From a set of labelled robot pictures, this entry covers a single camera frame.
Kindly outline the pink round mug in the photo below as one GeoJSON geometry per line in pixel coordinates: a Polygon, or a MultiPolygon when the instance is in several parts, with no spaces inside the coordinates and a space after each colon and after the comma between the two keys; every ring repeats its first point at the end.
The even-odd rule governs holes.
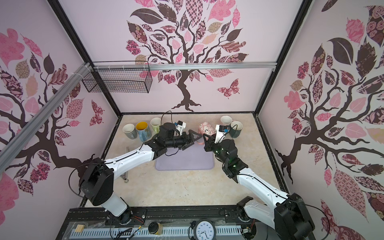
{"type": "Polygon", "coordinates": [[[216,134],[216,129],[211,123],[203,122],[198,127],[198,133],[201,135],[206,134],[209,136],[213,136],[214,134],[216,134]]]}

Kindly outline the pink patterned mug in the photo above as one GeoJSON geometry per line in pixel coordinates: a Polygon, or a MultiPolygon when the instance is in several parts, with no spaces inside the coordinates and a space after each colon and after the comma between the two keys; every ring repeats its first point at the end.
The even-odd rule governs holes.
{"type": "Polygon", "coordinates": [[[220,121],[224,126],[230,126],[233,119],[230,116],[222,116],[220,121]]]}

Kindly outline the dark green mug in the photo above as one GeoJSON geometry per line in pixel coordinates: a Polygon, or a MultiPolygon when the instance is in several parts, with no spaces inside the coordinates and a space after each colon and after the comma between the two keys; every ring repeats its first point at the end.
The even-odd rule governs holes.
{"type": "Polygon", "coordinates": [[[233,121],[230,125],[230,136],[234,138],[238,138],[243,130],[243,124],[239,121],[233,121]]]}

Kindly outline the light green mug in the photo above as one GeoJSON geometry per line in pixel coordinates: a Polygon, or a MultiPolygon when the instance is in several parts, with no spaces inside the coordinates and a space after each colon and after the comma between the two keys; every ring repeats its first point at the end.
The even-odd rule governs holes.
{"type": "Polygon", "coordinates": [[[153,119],[151,119],[150,124],[152,126],[154,133],[158,134],[160,132],[160,126],[162,124],[162,119],[158,118],[158,117],[153,118],[153,119]]]}

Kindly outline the blue butterfly mug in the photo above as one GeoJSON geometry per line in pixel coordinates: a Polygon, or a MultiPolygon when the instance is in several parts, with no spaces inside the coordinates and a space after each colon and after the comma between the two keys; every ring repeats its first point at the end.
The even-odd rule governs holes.
{"type": "Polygon", "coordinates": [[[147,122],[139,122],[136,124],[136,130],[141,142],[146,142],[151,139],[152,132],[147,122]]]}

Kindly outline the grey mug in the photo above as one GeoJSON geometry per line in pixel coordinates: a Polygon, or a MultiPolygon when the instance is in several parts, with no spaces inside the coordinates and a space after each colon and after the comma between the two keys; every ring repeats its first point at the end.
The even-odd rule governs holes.
{"type": "Polygon", "coordinates": [[[138,133],[134,124],[126,124],[123,126],[124,134],[131,140],[137,138],[138,133]]]}

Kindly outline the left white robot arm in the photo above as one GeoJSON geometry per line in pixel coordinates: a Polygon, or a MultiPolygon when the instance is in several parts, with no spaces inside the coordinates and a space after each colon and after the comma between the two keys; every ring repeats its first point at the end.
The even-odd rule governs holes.
{"type": "Polygon", "coordinates": [[[101,206],[117,218],[130,218],[128,204],[114,193],[114,181],[129,170],[166,154],[169,148],[186,150],[203,137],[193,130],[184,131],[185,123],[165,123],[159,133],[129,153],[103,161],[90,162],[80,178],[79,188],[94,206],[101,206]]]}

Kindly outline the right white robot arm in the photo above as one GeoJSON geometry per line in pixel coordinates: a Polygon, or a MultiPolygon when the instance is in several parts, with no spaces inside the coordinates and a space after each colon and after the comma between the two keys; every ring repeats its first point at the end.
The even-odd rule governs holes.
{"type": "Polygon", "coordinates": [[[229,179],[247,188],[260,200],[249,200],[240,208],[249,219],[258,220],[274,229],[282,240],[304,240],[315,229],[315,224],[303,199],[297,194],[278,190],[259,177],[238,157],[234,140],[216,141],[215,136],[203,135],[204,149],[212,152],[229,179]]]}

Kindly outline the lavender plastic tray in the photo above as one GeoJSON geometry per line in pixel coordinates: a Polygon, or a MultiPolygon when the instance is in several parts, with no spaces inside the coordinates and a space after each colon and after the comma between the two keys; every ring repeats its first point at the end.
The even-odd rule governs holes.
{"type": "Polygon", "coordinates": [[[169,156],[163,155],[155,160],[158,171],[211,170],[215,166],[212,152],[206,152],[203,145],[194,144],[184,151],[171,149],[169,156]]]}

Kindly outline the round analog clock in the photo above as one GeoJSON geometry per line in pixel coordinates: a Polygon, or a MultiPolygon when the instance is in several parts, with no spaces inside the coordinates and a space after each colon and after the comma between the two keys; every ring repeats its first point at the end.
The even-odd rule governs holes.
{"type": "Polygon", "coordinates": [[[196,222],[194,227],[195,240],[215,240],[216,234],[217,231],[213,222],[209,220],[200,220],[196,222]]]}

